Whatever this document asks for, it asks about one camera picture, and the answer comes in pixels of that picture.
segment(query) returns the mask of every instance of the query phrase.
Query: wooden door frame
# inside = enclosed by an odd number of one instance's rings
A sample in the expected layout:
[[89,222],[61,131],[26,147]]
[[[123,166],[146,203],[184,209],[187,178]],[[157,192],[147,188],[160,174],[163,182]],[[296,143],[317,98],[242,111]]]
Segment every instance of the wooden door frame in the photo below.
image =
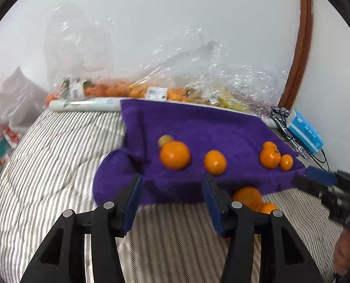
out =
[[298,39],[294,51],[293,63],[286,81],[279,107],[291,109],[302,82],[310,51],[313,33],[313,0],[301,0]]

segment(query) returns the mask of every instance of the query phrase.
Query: tissue box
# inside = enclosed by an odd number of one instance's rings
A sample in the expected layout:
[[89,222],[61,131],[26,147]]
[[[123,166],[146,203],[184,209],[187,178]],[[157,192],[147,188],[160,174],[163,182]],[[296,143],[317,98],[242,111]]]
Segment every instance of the tissue box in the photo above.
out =
[[316,154],[322,148],[322,138],[297,110],[292,110],[291,114],[286,119],[286,126],[312,154]]

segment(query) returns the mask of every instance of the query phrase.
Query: striped mattress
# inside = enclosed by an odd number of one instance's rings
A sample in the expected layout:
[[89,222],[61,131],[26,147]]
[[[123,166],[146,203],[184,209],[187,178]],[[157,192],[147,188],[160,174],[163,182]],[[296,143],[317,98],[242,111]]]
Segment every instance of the striped mattress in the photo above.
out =
[[[123,143],[118,112],[45,111],[29,129],[0,176],[0,274],[19,282],[31,257],[65,209],[93,210],[93,176]],[[341,227],[316,198],[297,189],[264,197],[287,216],[326,282]],[[118,239],[126,282],[219,282],[227,244],[214,231],[204,204],[140,207],[132,230]],[[260,244],[255,240],[252,282]],[[93,282],[90,237],[85,238],[86,280]]]

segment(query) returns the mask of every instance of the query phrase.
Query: blue gripper pad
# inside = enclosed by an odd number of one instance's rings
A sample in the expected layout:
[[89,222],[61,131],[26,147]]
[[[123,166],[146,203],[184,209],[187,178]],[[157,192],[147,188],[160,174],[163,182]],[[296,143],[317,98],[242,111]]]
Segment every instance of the blue gripper pad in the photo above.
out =
[[137,213],[138,204],[140,202],[141,194],[143,192],[144,183],[142,176],[140,175],[136,181],[135,186],[133,187],[132,193],[125,205],[124,208],[124,222],[122,230],[124,235],[132,228],[134,217]]
[[337,185],[338,179],[332,172],[327,172],[316,167],[308,167],[306,169],[306,178],[318,182],[326,186]]
[[201,186],[203,189],[204,200],[208,208],[210,219],[212,220],[214,230],[216,230],[218,234],[223,235],[224,234],[224,228],[222,225],[223,212],[218,204],[217,197],[215,196],[214,191],[206,176],[201,181]]

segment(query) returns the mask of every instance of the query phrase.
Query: plastic bag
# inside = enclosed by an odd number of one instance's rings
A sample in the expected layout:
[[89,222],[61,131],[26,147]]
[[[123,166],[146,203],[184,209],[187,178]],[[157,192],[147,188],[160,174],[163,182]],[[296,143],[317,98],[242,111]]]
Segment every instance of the plastic bag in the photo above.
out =
[[215,41],[204,42],[201,29],[164,42],[126,77],[66,77],[61,90],[47,101],[57,97],[79,100],[77,94],[83,98],[149,98],[218,106],[262,116],[278,103],[286,83],[284,72],[273,75],[267,69],[226,63],[223,48]]
[[51,97],[84,98],[91,80],[110,78],[113,70],[111,18],[89,22],[76,6],[59,6],[48,24],[44,54]]
[[26,78],[18,67],[0,85],[0,128],[15,139],[27,132],[46,109],[46,92]]
[[150,86],[166,87],[167,100],[266,115],[280,100],[285,72],[276,76],[267,69],[228,64],[225,60],[220,45],[203,42],[201,30],[187,31],[155,50],[151,64],[141,66],[140,75],[134,76],[138,81],[133,86],[139,89],[133,97],[147,97]]

